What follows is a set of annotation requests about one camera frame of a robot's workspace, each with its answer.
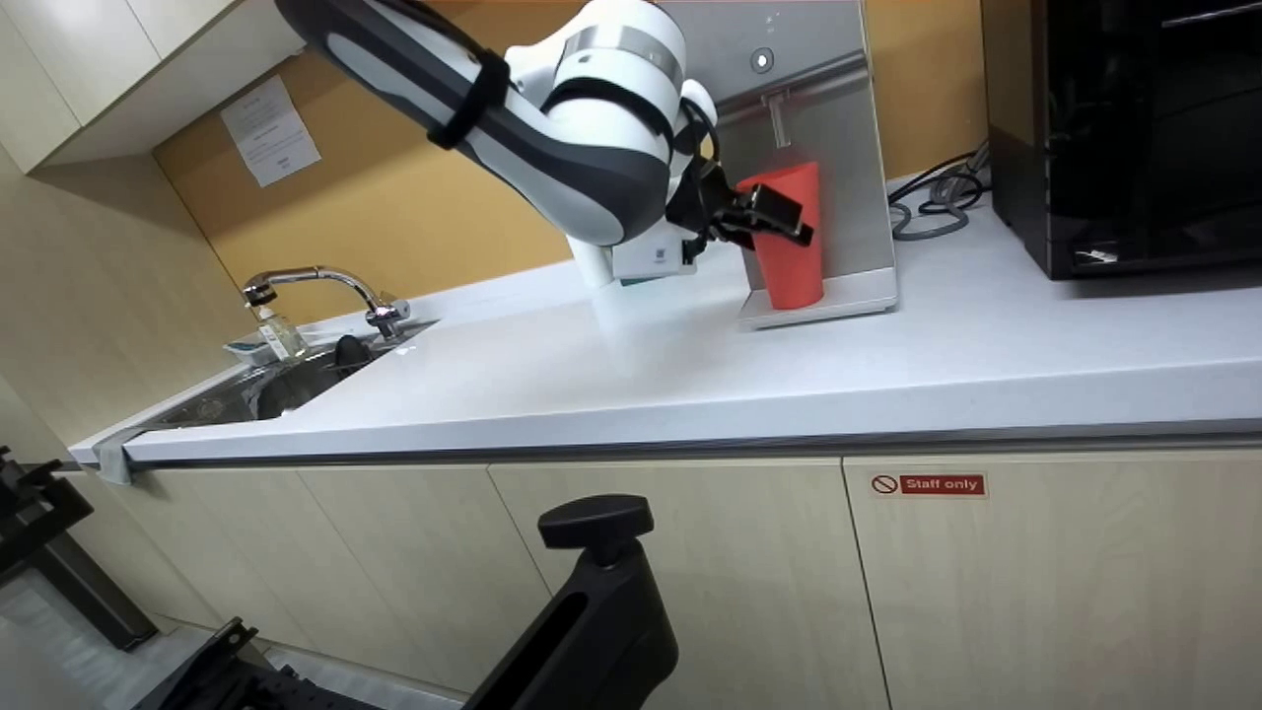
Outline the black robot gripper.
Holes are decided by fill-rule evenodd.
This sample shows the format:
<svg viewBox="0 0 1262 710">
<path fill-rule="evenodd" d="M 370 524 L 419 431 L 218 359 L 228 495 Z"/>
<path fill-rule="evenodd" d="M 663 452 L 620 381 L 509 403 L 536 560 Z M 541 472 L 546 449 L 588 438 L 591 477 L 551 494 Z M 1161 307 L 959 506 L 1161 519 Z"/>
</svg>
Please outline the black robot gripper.
<svg viewBox="0 0 1262 710">
<path fill-rule="evenodd" d="M 774 188 L 754 186 L 747 192 L 738 188 L 718 161 L 693 159 L 671 201 L 666 221 L 687 229 L 699 242 L 730 242 L 738 250 L 747 250 L 754 235 L 785 242 L 795 250 L 808 250 L 816 229 L 795 221 L 799 204 Z"/>
</svg>

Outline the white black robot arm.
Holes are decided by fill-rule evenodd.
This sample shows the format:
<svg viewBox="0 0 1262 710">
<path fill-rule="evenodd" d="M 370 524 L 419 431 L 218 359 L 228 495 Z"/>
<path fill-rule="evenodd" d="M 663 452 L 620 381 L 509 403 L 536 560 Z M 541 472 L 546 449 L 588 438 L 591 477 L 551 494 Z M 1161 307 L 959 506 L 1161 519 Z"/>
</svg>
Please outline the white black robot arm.
<svg viewBox="0 0 1262 710">
<path fill-rule="evenodd" d="M 816 242 L 799 201 L 725 177 L 718 101 L 687 69 L 687 35 L 654 0 L 588 0 L 551 35 L 509 50 L 427 0 L 270 5 L 325 63 L 570 242 L 663 242 L 682 263 L 711 242 Z"/>
</svg>

